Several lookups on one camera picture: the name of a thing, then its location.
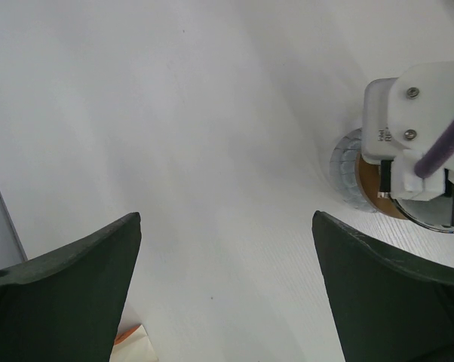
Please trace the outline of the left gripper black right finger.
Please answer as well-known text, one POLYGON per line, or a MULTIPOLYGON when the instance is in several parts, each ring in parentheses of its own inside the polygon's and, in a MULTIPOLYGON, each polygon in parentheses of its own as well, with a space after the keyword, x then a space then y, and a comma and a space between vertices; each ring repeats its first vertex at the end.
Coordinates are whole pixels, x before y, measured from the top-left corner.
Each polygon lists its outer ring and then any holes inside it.
POLYGON ((454 268, 321 211, 312 233, 346 361, 454 361, 454 268))

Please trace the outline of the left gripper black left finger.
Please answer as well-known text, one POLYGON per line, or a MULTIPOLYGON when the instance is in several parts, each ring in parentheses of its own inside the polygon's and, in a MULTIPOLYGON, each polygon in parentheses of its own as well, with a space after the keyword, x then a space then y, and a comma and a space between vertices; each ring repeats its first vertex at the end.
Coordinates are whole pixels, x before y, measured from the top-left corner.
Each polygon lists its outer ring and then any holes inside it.
POLYGON ((140 250, 140 215, 0 270, 0 361, 108 361, 140 250))

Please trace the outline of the clear glass carafe server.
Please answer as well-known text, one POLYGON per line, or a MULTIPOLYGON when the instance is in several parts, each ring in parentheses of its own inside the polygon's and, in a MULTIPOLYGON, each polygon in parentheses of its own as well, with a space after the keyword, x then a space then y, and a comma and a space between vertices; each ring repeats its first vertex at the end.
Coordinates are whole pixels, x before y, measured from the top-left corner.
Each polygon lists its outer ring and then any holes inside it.
POLYGON ((342 200, 351 208, 364 213, 376 213, 362 194, 356 179, 356 161, 361 150, 362 130, 346 134, 336 144, 330 158, 330 182, 342 200))

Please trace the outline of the clear glass dripper cone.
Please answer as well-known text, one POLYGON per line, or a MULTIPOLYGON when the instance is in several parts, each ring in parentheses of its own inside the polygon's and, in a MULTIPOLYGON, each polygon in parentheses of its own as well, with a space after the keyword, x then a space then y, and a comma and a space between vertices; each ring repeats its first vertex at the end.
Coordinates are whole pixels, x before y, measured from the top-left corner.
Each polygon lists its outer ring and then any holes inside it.
POLYGON ((440 196, 430 201, 392 199, 394 206, 409 221, 422 228, 444 234, 454 234, 452 201, 440 196))

